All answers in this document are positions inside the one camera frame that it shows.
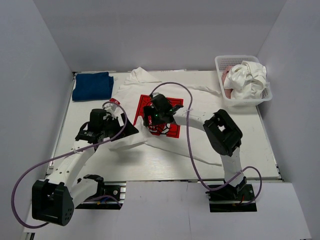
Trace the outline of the white Coca-Cola t shirt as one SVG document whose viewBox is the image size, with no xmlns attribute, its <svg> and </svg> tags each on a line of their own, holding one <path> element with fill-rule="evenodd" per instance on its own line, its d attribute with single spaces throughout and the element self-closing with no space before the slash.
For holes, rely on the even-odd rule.
<svg viewBox="0 0 320 240">
<path fill-rule="evenodd" d="M 115 98 L 126 110 L 128 119 L 138 130 L 116 140 L 113 152 L 139 145 L 164 150 L 209 164 L 221 165 L 234 156 L 237 142 L 235 125 L 225 110 L 219 109 L 221 93 L 198 84 L 164 84 L 139 67 L 119 87 Z"/>
</svg>

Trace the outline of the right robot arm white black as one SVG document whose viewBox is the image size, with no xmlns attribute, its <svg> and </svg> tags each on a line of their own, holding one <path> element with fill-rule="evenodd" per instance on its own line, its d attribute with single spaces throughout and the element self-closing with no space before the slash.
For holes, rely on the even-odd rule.
<svg viewBox="0 0 320 240">
<path fill-rule="evenodd" d="M 193 110 L 191 106 L 185 107 L 178 104 L 173 106 L 163 94 L 157 94 L 143 107 L 143 124 L 145 127 L 160 124 L 186 126 L 191 163 L 198 180 L 207 190 L 213 192 L 227 188 L 234 194 L 238 194 L 247 184 L 240 161 L 243 133 L 225 110 L 219 109 L 215 113 L 210 113 Z M 220 155 L 224 170 L 223 185 L 210 188 L 201 179 L 192 154 L 190 127 L 205 132 L 211 147 Z"/>
</svg>

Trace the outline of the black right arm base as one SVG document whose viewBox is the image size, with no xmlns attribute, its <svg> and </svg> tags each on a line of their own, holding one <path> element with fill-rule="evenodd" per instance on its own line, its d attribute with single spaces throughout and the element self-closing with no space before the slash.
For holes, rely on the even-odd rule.
<svg viewBox="0 0 320 240">
<path fill-rule="evenodd" d="M 234 195 L 227 187 L 217 191 L 205 192 L 209 199 L 211 213 L 250 213 L 257 212 L 254 201 L 255 193 L 251 184 L 246 184 L 238 195 Z"/>
</svg>

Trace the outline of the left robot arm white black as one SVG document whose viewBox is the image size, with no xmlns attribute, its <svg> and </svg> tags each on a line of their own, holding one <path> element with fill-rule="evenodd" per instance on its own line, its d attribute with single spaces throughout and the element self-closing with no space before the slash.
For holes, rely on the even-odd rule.
<svg viewBox="0 0 320 240">
<path fill-rule="evenodd" d="M 33 184 L 33 219 L 66 226 L 77 206 L 86 200 L 104 197 L 106 191 L 102 176 L 86 174 L 79 177 L 78 174 L 100 145 L 139 132 L 125 112 L 121 114 L 121 119 L 123 125 L 111 109 L 95 108 L 90 112 L 89 121 L 80 127 L 69 155 L 46 179 Z"/>
</svg>

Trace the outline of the pink printed t shirt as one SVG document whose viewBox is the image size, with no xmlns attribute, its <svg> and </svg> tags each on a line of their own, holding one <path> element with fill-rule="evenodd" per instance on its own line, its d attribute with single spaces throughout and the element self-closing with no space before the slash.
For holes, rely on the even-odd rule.
<svg viewBox="0 0 320 240">
<path fill-rule="evenodd" d="M 222 86 L 224 87 L 224 83 L 225 83 L 225 80 L 226 80 L 226 77 L 229 73 L 229 71 L 233 68 L 232 65 L 228 65 L 225 70 L 223 71 L 222 73 L 222 76 L 221 76 L 221 81 L 222 81 Z M 233 91 L 233 89 L 224 89 L 224 93 L 225 93 L 225 96 L 228 98 L 228 99 L 231 99 L 231 93 Z"/>
</svg>

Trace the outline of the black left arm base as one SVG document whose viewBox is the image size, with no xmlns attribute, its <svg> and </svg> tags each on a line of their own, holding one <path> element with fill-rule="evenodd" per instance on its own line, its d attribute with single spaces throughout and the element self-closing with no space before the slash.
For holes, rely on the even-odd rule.
<svg viewBox="0 0 320 240">
<path fill-rule="evenodd" d="M 99 192 L 76 207 L 77 210 L 120 210 L 126 194 L 125 182 L 105 182 Z"/>
</svg>

